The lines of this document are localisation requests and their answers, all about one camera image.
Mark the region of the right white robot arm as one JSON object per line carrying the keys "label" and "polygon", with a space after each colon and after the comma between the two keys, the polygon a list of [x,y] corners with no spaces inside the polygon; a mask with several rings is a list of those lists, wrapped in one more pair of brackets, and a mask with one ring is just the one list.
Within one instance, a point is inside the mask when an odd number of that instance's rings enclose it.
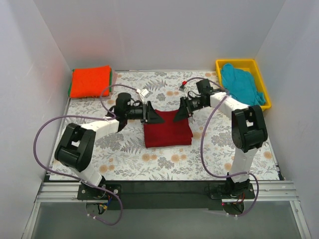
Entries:
{"label": "right white robot arm", "polygon": [[231,181],[225,186],[226,194],[237,198],[244,191],[242,183],[256,178],[251,172],[252,162],[257,150],[268,139],[263,111],[259,105],[249,106],[237,101],[220,85],[214,88],[216,83],[212,80],[202,77],[196,80],[198,96],[180,98],[180,106],[173,120],[187,119],[195,111],[206,107],[211,107],[213,114],[221,111],[231,119],[231,136],[236,149],[231,170],[224,178]]}

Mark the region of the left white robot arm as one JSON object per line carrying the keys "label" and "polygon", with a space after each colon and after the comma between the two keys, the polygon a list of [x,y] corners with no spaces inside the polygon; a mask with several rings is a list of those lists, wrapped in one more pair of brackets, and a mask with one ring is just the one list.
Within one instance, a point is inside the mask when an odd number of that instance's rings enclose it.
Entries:
{"label": "left white robot arm", "polygon": [[101,182],[103,176],[91,163],[95,141],[109,134],[120,132],[128,120],[140,120],[142,123],[164,123],[164,119],[155,111],[150,101],[137,105],[131,103],[129,93],[120,93],[116,98],[113,111],[104,120],[78,125],[70,123],[65,128],[54,153],[54,158],[70,168],[82,182],[90,185],[89,193],[95,199],[105,196],[106,187]]}

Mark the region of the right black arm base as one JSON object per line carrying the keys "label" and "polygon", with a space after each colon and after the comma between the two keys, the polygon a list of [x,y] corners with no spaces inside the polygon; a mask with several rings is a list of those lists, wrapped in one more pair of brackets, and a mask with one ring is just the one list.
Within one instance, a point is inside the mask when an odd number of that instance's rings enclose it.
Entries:
{"label": "right black arm base", "polygon": [[234,183],[231,178],[225,181],[211,182],[204,188],[211,199],[235,199],[244,196],[244,199],[254,199],[255,192],[250,180]]}

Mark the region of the dark red t-shirt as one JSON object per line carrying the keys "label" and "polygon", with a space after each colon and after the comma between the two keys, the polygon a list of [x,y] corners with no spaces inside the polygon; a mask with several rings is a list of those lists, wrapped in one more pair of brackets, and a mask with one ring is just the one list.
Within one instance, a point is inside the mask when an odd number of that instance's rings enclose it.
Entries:
{"label": "dark red t-shirt", "polygon": [[175,111],[155,112],[163,118],[164,123],[145,124],[144,138],[146,148],[191,145],[193,134],[188,119],[174,122]]}

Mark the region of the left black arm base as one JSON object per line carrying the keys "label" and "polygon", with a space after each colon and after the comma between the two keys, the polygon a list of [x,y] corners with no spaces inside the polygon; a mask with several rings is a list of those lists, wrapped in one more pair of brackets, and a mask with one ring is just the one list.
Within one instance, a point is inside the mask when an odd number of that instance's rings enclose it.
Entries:
{"label": "left black arm base", "polygon": [[[103,184],[107,190],[115,193],[120,196],[122,186],[120,184]],[[78,200],[106,200],[110,194],[106,193],[103,190],[81,184],[78,188],[77,199]]]}

